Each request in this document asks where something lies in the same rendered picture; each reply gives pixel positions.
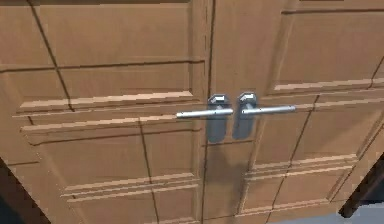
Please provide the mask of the brown wooden room door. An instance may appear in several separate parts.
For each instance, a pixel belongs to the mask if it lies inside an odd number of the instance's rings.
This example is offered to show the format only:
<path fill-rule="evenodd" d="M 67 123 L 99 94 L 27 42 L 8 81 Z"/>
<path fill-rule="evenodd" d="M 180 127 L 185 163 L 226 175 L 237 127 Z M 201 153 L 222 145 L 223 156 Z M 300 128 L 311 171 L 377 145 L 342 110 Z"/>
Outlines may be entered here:
<path fill-rule="evenodd" d="M 269 224 L 338 210 L 380 155 L 384 0 L 214 0 L 212 91 L 234 113 L 206 149 L 203 224 Z M 237 100 L 294 112 L 232 137 Z"/>
<path fill-rule="evenodd" d="M 0 147 L 48 224 L 201 224 L 211 0 L 0 0 Z"/>

